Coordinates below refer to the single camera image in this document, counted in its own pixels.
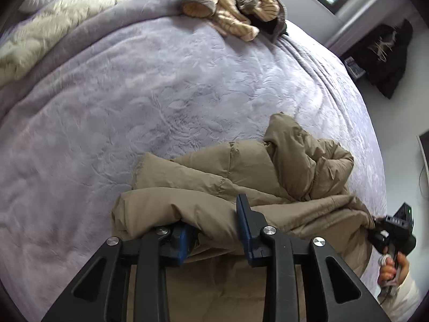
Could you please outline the person's right hand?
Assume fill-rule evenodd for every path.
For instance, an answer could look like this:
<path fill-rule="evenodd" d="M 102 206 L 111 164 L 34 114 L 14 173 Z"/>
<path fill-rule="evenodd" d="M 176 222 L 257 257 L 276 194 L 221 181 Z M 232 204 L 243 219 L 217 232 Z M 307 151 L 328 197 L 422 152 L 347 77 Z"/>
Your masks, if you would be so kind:
<path fill-rule="evenodd" d="M 406 255 L 399 251 L 394 259 L 387 254 L 387 249 L 385 249 L 380 259 L 382 265 L 377 279 L 378 285 L 384 287 L 388 282 L 394 281 L 397 286 L 400 286 L 409 273 L 409 261 Z"/>

